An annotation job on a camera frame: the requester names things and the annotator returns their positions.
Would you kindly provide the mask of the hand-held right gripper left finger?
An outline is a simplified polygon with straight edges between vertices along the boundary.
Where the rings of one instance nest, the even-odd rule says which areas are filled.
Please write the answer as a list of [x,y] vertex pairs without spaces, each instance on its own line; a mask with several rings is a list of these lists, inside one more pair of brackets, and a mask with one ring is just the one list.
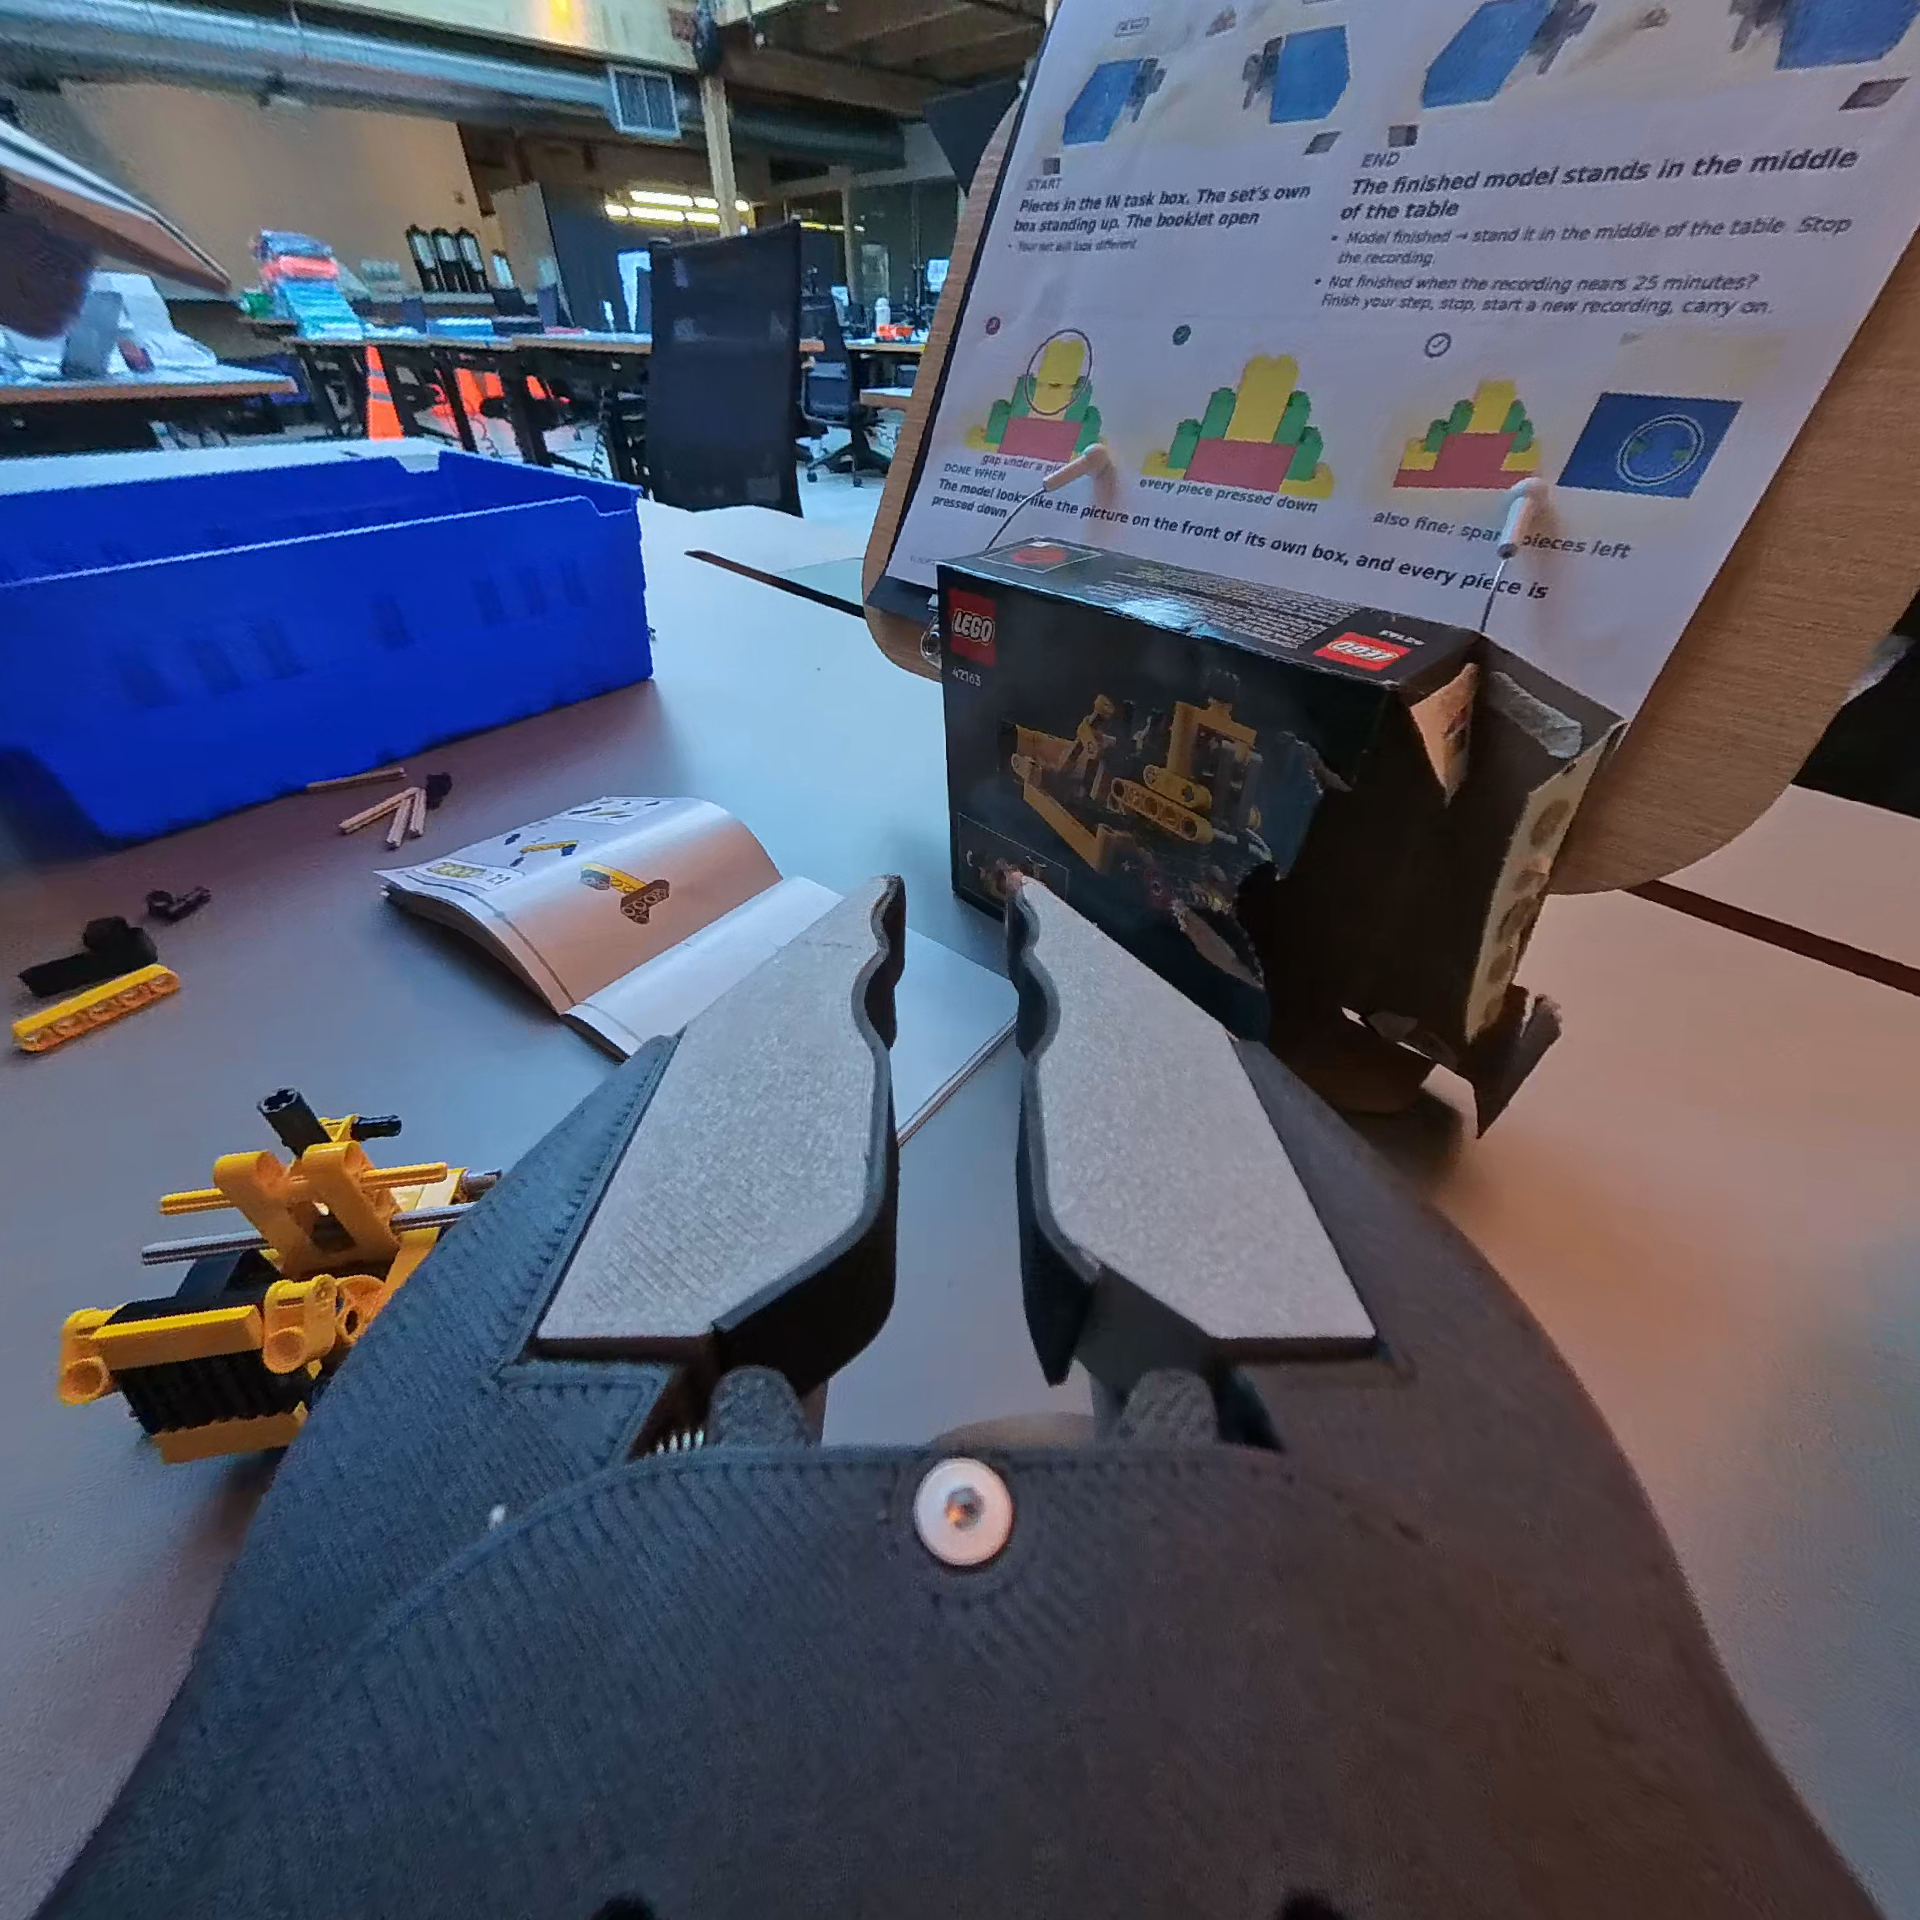
[[531,1351],[819,1397],[896,1297],[907,896],[879,875],[686,1024]]

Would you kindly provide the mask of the lego instruction booklet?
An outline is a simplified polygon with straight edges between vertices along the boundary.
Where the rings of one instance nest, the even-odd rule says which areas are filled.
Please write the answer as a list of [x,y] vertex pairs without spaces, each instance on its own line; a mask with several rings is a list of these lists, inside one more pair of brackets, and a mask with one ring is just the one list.
[[616,1061],[675,1043],[664,1111],[760,1151],[940,1108],[1012,1037],[1015,990],[910,926],[898,875],[780,875],[704,799],[598,799],[382,871]]

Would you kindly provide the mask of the black office chair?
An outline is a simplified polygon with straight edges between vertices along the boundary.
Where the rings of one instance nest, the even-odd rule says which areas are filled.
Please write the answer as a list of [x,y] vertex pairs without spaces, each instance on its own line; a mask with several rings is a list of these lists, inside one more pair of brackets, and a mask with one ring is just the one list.
[[833,298],[801,298],[801,336],[815,342],[815,349],[806,349],[807,365],[801,375],[806,433],[811,442],[829,439],[833,426],[847,433],[842,448],[806,463],[806,481],[815,484],[823,473],[842,473],[859,488],[865,475],[886,475],[890,463],[870,448],[870,410],[859,406],[859,379]]
[[798,224],[651,246],[645,488],[680,510],[801,516]]

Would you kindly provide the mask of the yellow lego bulldozer model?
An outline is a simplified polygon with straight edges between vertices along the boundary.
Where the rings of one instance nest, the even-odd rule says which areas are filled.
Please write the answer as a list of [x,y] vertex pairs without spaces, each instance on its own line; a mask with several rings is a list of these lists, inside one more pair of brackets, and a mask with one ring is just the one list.
[[284,1453],[392,1294],[499,1182],[447,1161],[379,1164],[399,1116],[319,1116],[301,1092],[259,1104],[281,1151],[217,1158],[171,1221],[237,1215],[229,1234],[152,1241],[171,1294],[80,1310],[61,1328],[61,1402],[116,1398],[171,1461]]

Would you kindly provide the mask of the black angled lego beam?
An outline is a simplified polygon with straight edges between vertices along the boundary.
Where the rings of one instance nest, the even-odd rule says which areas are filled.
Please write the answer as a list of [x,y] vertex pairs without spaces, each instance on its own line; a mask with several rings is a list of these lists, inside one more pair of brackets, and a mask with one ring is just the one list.
[[80,949],[73,954],[28,967],[17,974],[17,983],[36,999],[63,999],[152,967],[157,967],[157,943],[148,926],[122,916],[98,916],[83,922]]

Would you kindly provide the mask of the blue plastic bin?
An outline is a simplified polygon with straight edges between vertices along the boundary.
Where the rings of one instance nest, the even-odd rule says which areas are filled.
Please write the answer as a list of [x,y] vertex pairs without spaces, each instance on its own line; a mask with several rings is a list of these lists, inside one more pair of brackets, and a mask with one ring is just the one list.
[[439,452],[4,496],[4,825],[125,847],[647,684],[637,491]]

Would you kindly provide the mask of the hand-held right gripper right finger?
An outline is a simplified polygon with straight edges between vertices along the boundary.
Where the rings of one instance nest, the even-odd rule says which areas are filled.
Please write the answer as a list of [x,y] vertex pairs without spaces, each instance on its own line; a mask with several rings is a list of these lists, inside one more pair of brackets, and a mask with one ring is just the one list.
[[1235,1037],[1034,877],[1008,896],[1022,1306],[1047,1383],[1379,1357]]

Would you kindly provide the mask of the yellow lego beam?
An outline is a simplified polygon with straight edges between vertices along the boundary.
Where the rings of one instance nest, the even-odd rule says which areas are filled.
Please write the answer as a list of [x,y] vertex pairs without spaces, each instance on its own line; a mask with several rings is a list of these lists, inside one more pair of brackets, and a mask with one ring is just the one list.
[[174,995],[179,974],[171,974],[168,967],[143,967],[80,995],[61,996],[45,1006],[36,1006],[10,1024],[10,1043],[17,1054],[53,1054],[98,1027],[119,1024]]

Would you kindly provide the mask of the stack of coloured trays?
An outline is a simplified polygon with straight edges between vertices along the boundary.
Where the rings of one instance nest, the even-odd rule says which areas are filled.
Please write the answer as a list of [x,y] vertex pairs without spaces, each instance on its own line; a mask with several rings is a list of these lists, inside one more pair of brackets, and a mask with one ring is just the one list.
[[251,238],[251,258],[272,317],[291,322],[298,340],[364,336],[364,317],[355,310],[338,258],[324,242],[305,231],[263,227]]

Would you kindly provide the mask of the black lego set box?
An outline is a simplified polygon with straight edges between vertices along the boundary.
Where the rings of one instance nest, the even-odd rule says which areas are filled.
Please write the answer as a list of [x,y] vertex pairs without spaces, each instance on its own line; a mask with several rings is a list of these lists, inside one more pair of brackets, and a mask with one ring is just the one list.
[[1355,1116],[1491,1131],[1517,983],[1622,718],[1452,624],[1022,538],[936,568],[950,890],[1024,881]]

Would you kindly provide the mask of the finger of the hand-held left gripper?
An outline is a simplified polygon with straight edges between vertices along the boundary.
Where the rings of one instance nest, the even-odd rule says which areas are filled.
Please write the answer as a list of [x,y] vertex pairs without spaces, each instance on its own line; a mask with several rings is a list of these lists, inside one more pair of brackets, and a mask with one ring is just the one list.
[[96,255],[229,293],[231,276],[171,216],[4,120],[4,214],[63,236]]

